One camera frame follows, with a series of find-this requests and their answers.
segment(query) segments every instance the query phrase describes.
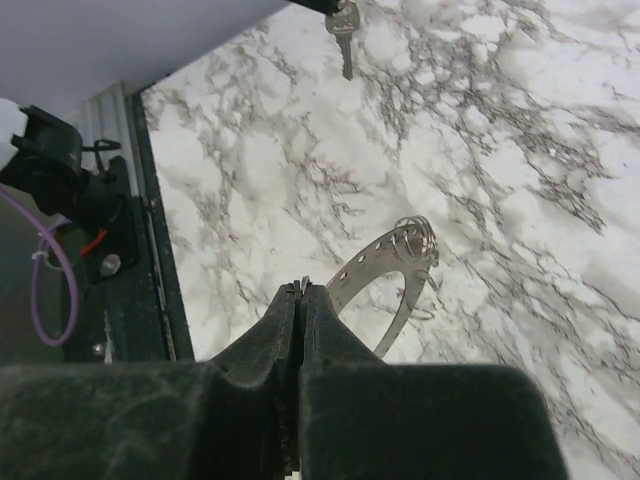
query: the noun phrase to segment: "metal key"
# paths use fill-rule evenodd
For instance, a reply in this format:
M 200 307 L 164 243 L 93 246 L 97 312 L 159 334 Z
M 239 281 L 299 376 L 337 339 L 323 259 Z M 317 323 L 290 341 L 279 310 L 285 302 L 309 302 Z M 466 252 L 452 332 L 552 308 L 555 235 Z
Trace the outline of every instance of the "metal key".
M 360 28 L 360 12 L 355 3 L 346 0 L 342 8 L 325 20 L 327 31 L 335 35 L 340 53 L 342 53 L 342 76 L 347 80 L 353 78 L 353 60 L 351 58 L 351 38 L 353 32 Z

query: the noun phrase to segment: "gray background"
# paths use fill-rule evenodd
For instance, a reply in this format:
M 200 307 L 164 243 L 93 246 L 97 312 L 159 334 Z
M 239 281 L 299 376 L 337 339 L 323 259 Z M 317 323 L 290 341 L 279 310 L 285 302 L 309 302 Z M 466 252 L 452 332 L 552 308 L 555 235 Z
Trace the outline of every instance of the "gray background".
M 0 97 L 66 115 L 124 80 L 138 90 L 284 0 L 2 0 Z

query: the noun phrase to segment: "silver bolt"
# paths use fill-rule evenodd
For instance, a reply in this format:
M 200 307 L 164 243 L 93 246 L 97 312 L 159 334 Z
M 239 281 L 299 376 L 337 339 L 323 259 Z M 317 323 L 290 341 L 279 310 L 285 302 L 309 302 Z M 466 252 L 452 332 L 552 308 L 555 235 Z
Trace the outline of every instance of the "silver bolt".
M 120 270 L 122 262 L 120 257 L 115 253 L 107 255 L 100 264 L 100 275 L 107 278 L 115 275 Z
M 91 350 L 93 350 L 94 355 L 97 355 L 99 357 L 102 357 L 104 355 L 104 345 L 102 345 L 101 343 L 96 343 L 93 347 L 91 347 Z

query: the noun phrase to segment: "marble tabletop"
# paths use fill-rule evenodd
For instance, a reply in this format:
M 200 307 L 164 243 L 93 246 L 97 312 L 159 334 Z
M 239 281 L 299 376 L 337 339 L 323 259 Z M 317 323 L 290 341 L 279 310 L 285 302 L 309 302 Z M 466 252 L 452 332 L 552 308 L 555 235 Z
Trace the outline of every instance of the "marble tabletop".
M 576 479 L 640 478 L 640 5 L 358 6 L 352 81 L 289 6 L 144 94 L 197 358 L 421 214 L 438 291 L 385 359 L 519 366 Z M 344 313 L 370 346 L 400 280 Z

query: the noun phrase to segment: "metal ring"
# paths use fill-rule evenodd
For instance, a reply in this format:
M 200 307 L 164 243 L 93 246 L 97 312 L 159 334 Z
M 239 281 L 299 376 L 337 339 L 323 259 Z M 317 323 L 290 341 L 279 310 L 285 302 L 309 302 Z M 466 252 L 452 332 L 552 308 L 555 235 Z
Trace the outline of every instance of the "metal ring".
M 435 289 L 429 269 L 438 266 L 438 261 L 438 242 L 428 220 L 420 215 L 404 217 L 393 230 L 378 237 L 347 262 L 326 288 L 339 315 L 370 283 L 387 273 L 402 273 L 404 294 L 400 306 L 374 349 L 382 358 L 406 325 L 425 283 Z

